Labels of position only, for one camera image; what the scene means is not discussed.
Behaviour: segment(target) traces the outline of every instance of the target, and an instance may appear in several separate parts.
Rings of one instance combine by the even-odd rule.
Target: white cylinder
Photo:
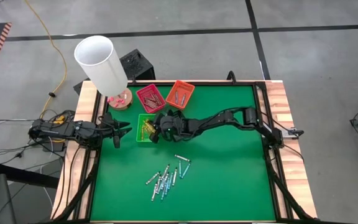
[[[107,37],[83,39],[74,50],[74,58],[102,95],[116,96],[127,87],[127,76]]]

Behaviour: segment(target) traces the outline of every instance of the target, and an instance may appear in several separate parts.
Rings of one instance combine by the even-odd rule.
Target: orange bin
[[[195,88],[196,87],[192,84],[177,80],[165,101],[169,105],[183,110],[189,102],[191,94],[193,94]]]

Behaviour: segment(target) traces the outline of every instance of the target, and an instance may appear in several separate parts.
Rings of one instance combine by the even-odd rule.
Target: gray floor
[[[94,34],[173,29],[250,27],[244,1],[31,0],[51,34]],[[259,27],[358,24],[358,1],[252,0]],[[22,0],[0,4],[0,22],[12,22],[9,36],[45,35]],[[260,35],[270,75],[284,80],[301,138],[311,191],[323,220],[358,223],[358,136],[349,125],[358,112],[358,30],[276,32]],[[118,54],[138,48],[158,79],[262,78],[251,33],[123,37],[111,39]],[[75,110],[72,86],[85,78],[73,51],[80,40],[57,40],[68,79],[50,106]],[[6,42],[0,55],[0,118],[38,117],[63,75],[63,64],[46,40]],[[28,123],[0,125],[0,149],[24,145]],[[56,159],[31,149],[8,163],[26,168]],[[12,154],[0,156],[0,162]],[[58,169],[52,164],[48,169]],[[15,192],[21,185],[12,184]],[[37,202],[42,212],[33,210]],[[43,189],[26,187],[14,200],[19,223],[36,222],[50,209]]]

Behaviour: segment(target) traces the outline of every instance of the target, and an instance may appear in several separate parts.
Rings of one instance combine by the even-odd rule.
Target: yellow extension cord
[[[41,22],[42,26],[44,27],[45,31],[47,32],[48,34],[48,37],[49,37],[49,40],[50,40],[50,43],[52,44],[52,47],[54,47],[54,49],[60,54],[60,56],[62,57],[62,60],[63,60],[63,64],[65,66],[65,74],[63,76],[63,79],[60,81],[59,85],[56,86],[56,88],[52,91],[52,93],[55,93],[60,87],[61,85],[65,82],[66,78],[67,78],[67,64],[66,64],[66,60],[63,56],[63,54],[61,53],[61,51],[55,46],[55,44],[53,43],[53,40],[52,40],[52,37],[50,36],[49,34],[49,30],[47,28],[47,26],[45,26],[44,22],[42,21],[42,19],[40,18],[40,16],[36,13],[36,11],[31,7],[30,3],[28,2],[28,0],[24,0],[24,2],[28,5],[28,7],[31,9],[31,11],[34,13],[35,16],[37,16],[38,20]],[[48,108],[48,105],[50,103],[50,100],[52,99],[51,96],[48,97],[48,100],[47,102],[45,103],[44,105],[44,108],[42,109],[42,114],[41,114],[41,117],[40,118],[43,118],[44,116],[44,111]],[[53,142],[64,142],[65,140],[62,139],[62,140],[54,140]]]

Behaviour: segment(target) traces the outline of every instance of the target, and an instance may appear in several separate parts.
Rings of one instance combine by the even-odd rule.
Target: wooden table edge
[[[173,83],[176,80],[137,80],[136,83]],[[182,80],[184,82],[210,82],[210,83],[230,83],[232,80]],[[283,81],[281,80],[237,80],[237,82],[265,82],[267,87],[267,95],[270,103],[270,109],[272,110],[273,119],[278,121],[280,124],[284,125],[287,128],[294,127],[290,107],[288,104],[287,95],[285,93],[285,88]],[[78,99],[77,109],[75,120],[91,121],[92,113],[95,106],[97,89],[91,81],[84,81],[81,89],[80,97]],[[104,97],[100,99],[100,104],[98,108],[98,116],[102,115],[104,106]],[[294,148],[300,152],[300,147],[298,140],[285,140],[285,144]],[[56,192],[55,203],[53,205],[52,214],[57,209],[57,205],[60,200],[60,196],[63,192],[63,199],[61,205],[58,208],[58,211],[55,215],[57,217],[65,208],[67,193],[69,193],[69,201],[77,192],[80,182],[80,175],[82,172],[82,167],[84,163],[84,154],[85,150],[78,152],[74,164],[73,172],[71,174],[71,185],[70,190],[67,191],[68,187],[68,174],[70,170],[70,161],[73,160],[73,155],[77,149],[78,145],[76,142],[70,141],[67,147],[66,153],[66,163],[65,163],[65,190],[62,191],[63,185],[63,172],[60,176],[60,181],[58,189]],[[313,198],[311,196],[311,191],[308,183],[308,178],[306,175],[305,165],[302,160],[293,152],[281,149],[280,151],[283,163],[283,169],[285,173],[287,188],[294,196],[296,201],[302,206],[306,213],[312,217],[316,217],[316,210],[314,207]],[[275,169],[277,168],[277,163],[272,162]],[[93,164],[93,159],[90,159],[89,164]],[[80,205],[80,216],[79,218],[84,218],[86,213],[86,206],[88,202],[89,188],[84,193],[83,200]],[[283,201],[283,195],[280,193],[280,190],[277,189],[278,195],[278,204],[282,218],[286,218],[285,215],[285,205]]]

